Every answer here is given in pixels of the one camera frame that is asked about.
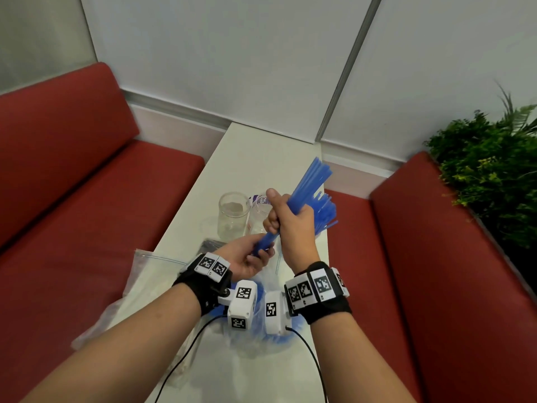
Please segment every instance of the person's left hand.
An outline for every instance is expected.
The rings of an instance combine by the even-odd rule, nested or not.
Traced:
[[[229,262],[229,270],[233,273],[233,282],[247,280],[260,272],[267,265],[269,259],[274,256],[274,244],[272,243],[268,251],[259,250],[259,257],[252,256],[253,246],[265,236],[247,235],[239,237],[232,242],[225,244],[220,249],[213,251],[213,254],[224,257]]]

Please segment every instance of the person's right hand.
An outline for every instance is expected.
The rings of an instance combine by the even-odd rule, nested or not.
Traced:
[[[263,226],[267,232],[274,234],[280,230],[284,260],[293,273],[298,274],[320,260],[315,245],[313,209],[304,205],[300,213],[294,215],[287,206],[289,194],[281,196],[272,188],[267,189],[266,194],[272,210]]]

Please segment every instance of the wire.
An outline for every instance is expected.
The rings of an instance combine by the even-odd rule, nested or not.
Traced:
[[[164,382],[162,382],[162,386],[161,386],[161,389],[158,391],[158,395],[157,395],[157,398],[155,399],[155,403],[157,403],[157,400],[158,398],[161,396],[161,393],[162,393],[162,390],[164,389],[164,385],[166,384],[166,381],[168,380],[168,378],[171,376],[171,374],[173,373],[173,371],[175,371],[177,369],[177,367],[179,365],[181,365],[181,362],[185,360],[186,356],[189,354],[190,350],[192,349],[192,347],[194,346],[194,344],[196,343],[196,340],[198,339],[198,336],[201,335],[201,333],[203,332],[203,330],[213,321],[216,321],[218,318],[225,318],[227,317],[227,315],[219,315],[218,317],[215,317],[215,318],[212,318],[210,321],[208,321],[203,327],[201,327],[201,329],[198,331],[198,333],[196,334],[196,337],[194,338],[194,340],[192,341],[192,343],[190,344],[188,350],[185,352],[185,354],[183,355],[183,357],[181,358],[180,361],[177,362],[177,364],[173,367],[173,369],[170,371],[170,373],[168,373],[168,376],[166,376],[166,379],[164,380]]]
[[[328,397],[326,396],[326,388],[324,386],[324,380],[323,380],[323,374],[321,373],[321,368],[319,367],[319,363],[317,362],[317,358],[315,357],[315,354],[313,353],[311,347],[309,346],[308,342],[298,333],[298,331],[295,331],[291,327],[285,327],[286,330],[294,332],[299,336],[300,339],[302,339],[303,343],[308,347],[309,353],[312,354],[312,358],[315,361],[315,365],[317,366],[317,370],[319,371],[319,378],[321,378],[321,385],[323,386],[323,393],[324,393],[324,403],[328,403]]]

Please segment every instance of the red backrest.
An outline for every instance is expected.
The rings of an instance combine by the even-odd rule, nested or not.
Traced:
[[[0,95],[0,246],[137,134],[104,63]]]
[[[431,403],[536,402],[537,308],[426,153],[372,194]]]

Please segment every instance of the hand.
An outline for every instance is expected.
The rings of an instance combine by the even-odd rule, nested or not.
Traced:
[[[259,250],[259,257],[252,256],[253,246],[265,236],[263,233],[258,235],[247,235],[239,237],[232,242],[225,244],[220,249],[213,251],[213,254],[224,257],[232,271],[233,282],[247,280],[260,272],[265,267],[269,259],[274,256],[274,244],[270,245],[268,251]]]
[[[281,196],[272,188],[267,189],[266,193],[272,210],[263,221],[263,226],[270,233],[280,230],[284,260],[293,273],[298,274],[320,260],[315,245],[313,209],[304,205],[300,213],[294,215],[287,206],[289,194]]]

